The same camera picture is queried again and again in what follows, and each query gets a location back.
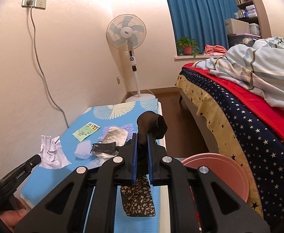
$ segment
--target cable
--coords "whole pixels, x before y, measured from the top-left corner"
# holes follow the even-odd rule
[[[149,91],[152,95],[154,95],[154,93],[151,90],[147,89],[147,91]]]
[[[48,95],[50,97],[50,100],[62,112],[62,114],[64,116],[64,119],[65,119],[66,126],[69,128],[68,121],[66,119],[66,115],[65,115],[64,110],[61,109],[60,106],[55,103],[55,101],[53,100],[53,98],[52,98],[52,96],[50,94],[45,74],[44,74],[43,69],[41,68],[39,60],[38,60],[38,55],[37,55],[37,50],[36,50],[36,27],[35,27],[34,20],[33,20],[33,15],[32,15],[33,1],[32,0],[27,0],[27,4],[28,5],[29,5],[29,3],[31,4],[31,20],[32,20],[32,24],[33,24],[33,27],[34,27],[34,50],[35,50],[35,56],[36,56],[37,64],[38,64],[39,70],[40,70],[40,72],[41,72],[41,74],[43,76],[43,82],[44,82],[44,85],[45,85],[45,87],[47,89],[47,92],[48,92]]]

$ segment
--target silver knob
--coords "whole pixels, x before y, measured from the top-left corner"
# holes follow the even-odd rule
[[[206,166],[201,166],[201,167],[199,167],[199,171],[201,173],[207,173],[207,172],[209,172],[209,168],[207,168]]]
[[[86,168],[84,166],[80,166],[76,169],[76,172],[81,174],[84,173],[86,171]]]
[[[165,163],[170,163],[170,162],[172,161],[172,158],[169,157],[169,156],[164,156],[164,157],[163,157],[163,161],[164,161]]]
[[[114,161],[115,163],[120,163],[120,162],[122,162],[122,160],[123,160],[122,157],[119,157],[119,156],[113,158],[113,161]]]

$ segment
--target black packet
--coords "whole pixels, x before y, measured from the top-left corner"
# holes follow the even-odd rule
[[[102,153],[107,153],[111,154],[116,151],[116,142],[113,143],[94,143],[92,145],[92,152],[102,152]]]

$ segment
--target human hand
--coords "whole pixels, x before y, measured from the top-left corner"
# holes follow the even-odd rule
[[[25,206],[16,198],[19,210],[8,210],[0,213],[0,218],[4,224],[13,232],[16,224],[26,215]]]

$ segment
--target standing fan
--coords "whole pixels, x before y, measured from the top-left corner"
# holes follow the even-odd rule
[[[114,18],[107,27],[107,41],[115,48],[129,52],[130,64],[135,75],[137,95],[129,97],[126,102],[154,99],[152,94],[141,94],[138,84],[138,72],[133,49],[139,47],[146,37],[143,21],[135,15],[120,15]]]

